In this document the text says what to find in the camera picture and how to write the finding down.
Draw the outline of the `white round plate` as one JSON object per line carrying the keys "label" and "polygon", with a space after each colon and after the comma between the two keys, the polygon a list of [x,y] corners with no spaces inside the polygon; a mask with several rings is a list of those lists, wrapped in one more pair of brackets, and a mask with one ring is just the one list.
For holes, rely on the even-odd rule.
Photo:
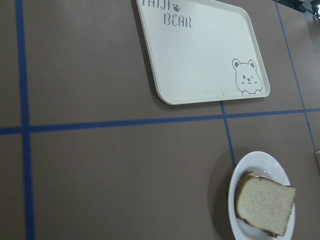
{"label": "white round plate", "polygon": [[284,236],[271,237],[263,230],[252,227],[235,215],[235,190],[241,176],[246,172],[268,178],[286,186],[292,186],[286,172],[280,163],[271,155],[262,151],[253,151],[246,154],[235,167],[228,190],[228,215],[231,229],[237,240],[290,240],[295,227],[295,201]]}

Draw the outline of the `cream bear tray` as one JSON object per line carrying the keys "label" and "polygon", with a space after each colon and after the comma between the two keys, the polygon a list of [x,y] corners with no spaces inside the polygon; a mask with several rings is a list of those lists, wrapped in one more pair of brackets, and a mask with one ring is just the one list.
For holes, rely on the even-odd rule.
{"label": "cream bear tray", "polygon": [[248,13],[216,0],[139,0],[154,85],[168,105],[264,98],[270,83]]}

